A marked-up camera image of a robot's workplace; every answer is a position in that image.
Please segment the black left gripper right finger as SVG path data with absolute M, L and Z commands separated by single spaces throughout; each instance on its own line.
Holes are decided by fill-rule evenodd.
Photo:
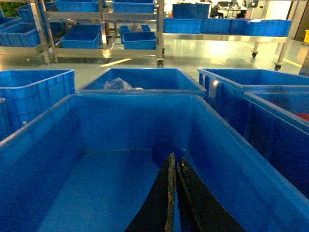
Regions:
M 245 231 L 221 206 L 184 157 L 181 157 L 176 167 L 176 190 L 181 231 Z

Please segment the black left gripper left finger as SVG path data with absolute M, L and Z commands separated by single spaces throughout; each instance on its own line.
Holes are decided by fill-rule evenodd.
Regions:
M 174 224 L 176 165 L 174 153 L 163 162 L 150 192 L 127 232 L 171 232 Z

